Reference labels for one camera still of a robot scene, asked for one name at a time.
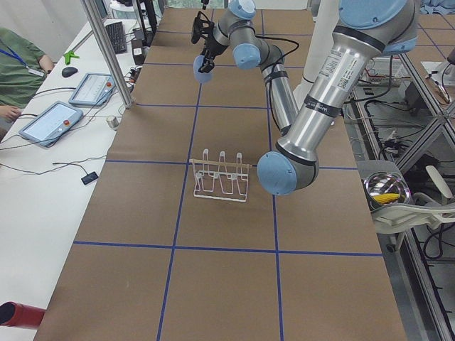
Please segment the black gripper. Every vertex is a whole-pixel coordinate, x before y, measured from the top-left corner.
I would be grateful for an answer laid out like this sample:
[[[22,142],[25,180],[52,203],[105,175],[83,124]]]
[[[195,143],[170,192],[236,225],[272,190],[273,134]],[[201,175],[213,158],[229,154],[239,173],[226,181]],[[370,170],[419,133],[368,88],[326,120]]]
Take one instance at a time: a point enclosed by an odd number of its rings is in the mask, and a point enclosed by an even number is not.
[[[215,67],[214,59],[222,55],[228,45],[219,43],[214,36],[205,38],[203,55],[198,56],[198,72],[210,73]]]

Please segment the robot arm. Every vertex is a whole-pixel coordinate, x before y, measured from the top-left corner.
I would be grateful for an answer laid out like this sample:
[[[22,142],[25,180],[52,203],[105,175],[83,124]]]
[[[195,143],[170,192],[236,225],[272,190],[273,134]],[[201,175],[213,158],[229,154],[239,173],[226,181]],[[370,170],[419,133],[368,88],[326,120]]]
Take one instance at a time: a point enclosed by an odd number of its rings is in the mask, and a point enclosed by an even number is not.
[[[201,84],[210,81],[215,58],[231,48],[238,68],[261,70],[272,118],[281,135],[285,135],[299,113],[284,67],[286,53],[268,43],[268,37],[256,34],[252,22],[255,14],[253,1],[230,1],[216,23],[199,11],[193,21],[191,42],[196,44],[203,39],[204,46],[193,62],[193,74]]]
[[[417,42],[418,1],[322,1],[313,43],[332,43],[301,107],[283,71],[269,77],[281,137],[257,164],[262,187],[288,195],[312,184],[316,149],[357,84],[368,61],[406,53]]]

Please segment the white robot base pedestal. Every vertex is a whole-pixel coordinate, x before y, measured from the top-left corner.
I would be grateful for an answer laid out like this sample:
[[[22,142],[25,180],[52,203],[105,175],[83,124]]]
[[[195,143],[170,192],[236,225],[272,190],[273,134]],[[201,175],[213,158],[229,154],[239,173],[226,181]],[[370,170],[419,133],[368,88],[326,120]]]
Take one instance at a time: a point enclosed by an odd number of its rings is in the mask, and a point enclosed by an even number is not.
[[[315,26],[301,81],[307,88],[315,83],[333,46],[332,32],[338,23],[338,5],[339,0],[310,1]]]

